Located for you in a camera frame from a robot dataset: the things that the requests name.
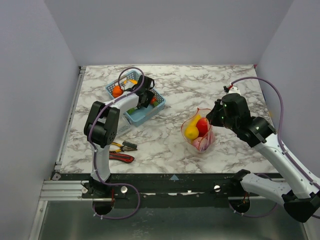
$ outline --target blue triangle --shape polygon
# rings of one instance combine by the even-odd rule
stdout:
[[[170,178],[170,180],[179,180],[179,178],[174,174],[171,178]]]

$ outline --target blue crate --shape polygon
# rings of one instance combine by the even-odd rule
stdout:
[[[138,81],[140,78],[140,73],[132,70],[128,72],[125,76],[121,77],[120,85],[124,86],[124,80],[127,79],[133,79]],[[105,87],[106,91],[108,94],[111,96],[111,98],[114,99],[112,96],[112,91],[115,88],[115,86],[118,85],[118,80],[115,80],[114,82],[110,83]],[[165,108],[165,103],[166,100],[164,97],[160,95],[160,93],[157,92],[155,89],[151,89],[151,92],[154,93],[154,97],[156,98],[157,102],[159,103],[158,106],[153,107],[149,105],[147,108],[141,107],[140,109],[135,110],[131,115],[128,114],[127,112],[124,113],[125,117],[128,119],[128,121],[133,124],[135,127],[140,126],[143,124],[145,121],[149,120],[151,117],[156,115],[158,112],[160,112],[162,109]]]

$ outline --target red handle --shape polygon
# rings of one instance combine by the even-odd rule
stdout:
[[[121,162],[124,162],[126,164],[132,163],[135,158],[133,156],[122,154],[122,153],[109,153],[109,159],[110,160],[118,160]]]

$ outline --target gray wall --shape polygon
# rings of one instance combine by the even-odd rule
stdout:
[[[283,141],[320,177],[319,66],[320,1],[295,0],[264,52],[257,75],[274,83],[283,97]],[[278,98],[270,87],[261,87],[278,126]],[[320,227],[320,220],[315,221]]]
[[[45,0],[80,65],[256,64],[292,0]]]
[[[0,7],[0,239],[28,238],[79,69],[42,0]]]

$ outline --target marble table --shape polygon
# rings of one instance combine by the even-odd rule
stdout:
[[[62,157],[61,173],[90,173],[92,152],[83,134],[88,113],[94,101],[111,98],[105,86],[118,78],[128,66],[88,66],[76,103],[70,133]],[[135,157],[130,163],[110,161],[112,173],[235,173],[241,169],[251,172],[276,172],[274,167],[239,140],[228,129],[214,127],[216,142],[205,153],[195,154],[184,140],[180,127],[197,107],[212,109],[216,99],[225,93],[223,86],[242,77],[256,76],[252,65],[139,65],[146,76],[155,80],[155,88],[166,99],[164,110],[132,131],[116,138],[138,145],[137,151],[127,152]],[[237,84],[246,98],[253,116],[271,122],[257,80]]]

